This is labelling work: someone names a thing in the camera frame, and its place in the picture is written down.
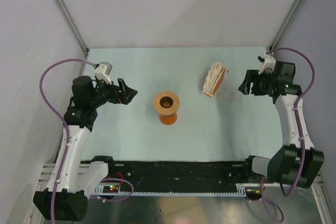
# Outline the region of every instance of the table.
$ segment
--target table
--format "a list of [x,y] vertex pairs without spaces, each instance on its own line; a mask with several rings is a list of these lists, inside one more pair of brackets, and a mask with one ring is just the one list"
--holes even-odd
[[[116,160],[242,160],[271,158],[282,145],[280,120],[272,98],[237,91],[247,69],[259,69],[264,47],[91,49],[88,60],[113,65],[110,77],[123,78],[139,94],[129,105],[98,109],[82,159],[95,155]],[[211,66],[220,61],[229,74],[213,98],[202,94]],[[84,75],[93,77],[86,66]],[[180,98],[175,124],[163,125],[153,107],[161,91]]]

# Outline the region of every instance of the reflective floor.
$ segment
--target reflective floor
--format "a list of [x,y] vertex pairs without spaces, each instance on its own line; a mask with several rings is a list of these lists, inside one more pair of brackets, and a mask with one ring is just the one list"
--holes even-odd
[[[266,197],[276,201],[285,214],[283,223],[322,223],[311,190],[297,189],[285,198],[277,187]],[[58,221],[58,224],[69,222]],[[275,223],[261,202],[227,197],[131,197],[122,202],[93,200],[82,224],[230,224]]]

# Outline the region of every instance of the spool base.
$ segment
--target spool base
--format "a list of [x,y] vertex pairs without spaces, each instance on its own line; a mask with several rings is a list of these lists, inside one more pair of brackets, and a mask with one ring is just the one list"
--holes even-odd
[[175,123],[177,120],[177,114],[174,113],[172,115],[169,116],[165,116],[165,115],[160,115],[160,121],[161,123],[165,124],[165,125],[171,125],[173,123]]

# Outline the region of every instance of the gray wall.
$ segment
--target gray wall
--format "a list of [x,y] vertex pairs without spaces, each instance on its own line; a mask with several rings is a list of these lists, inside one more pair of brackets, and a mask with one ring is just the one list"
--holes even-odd
[[[22,223],[61,122],[44,104],[39,78],[52,63],[83,54],[54,0],[0,0],[0,223]],[[59,66],[45,92],[62,113],[79,64]]]
[[[301,50],[312,60],[316,81],[304,98],[308,132],[316,149],[324,151],[323,177],[336,208],[336,0],[305,0],[279,47]],[[308,64],[290,52],[278,59],[297,64],[295,82],[305,89],[311,79]]]

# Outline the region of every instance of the orange spool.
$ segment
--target orange spool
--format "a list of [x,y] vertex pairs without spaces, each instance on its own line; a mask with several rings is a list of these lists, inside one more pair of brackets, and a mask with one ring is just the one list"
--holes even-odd
[[160,121],[165,125],[171,125],[177,120],[177,110],[180,107],[179,97],[171,91],[163,91],[157,94],[153,106],[160,114]]

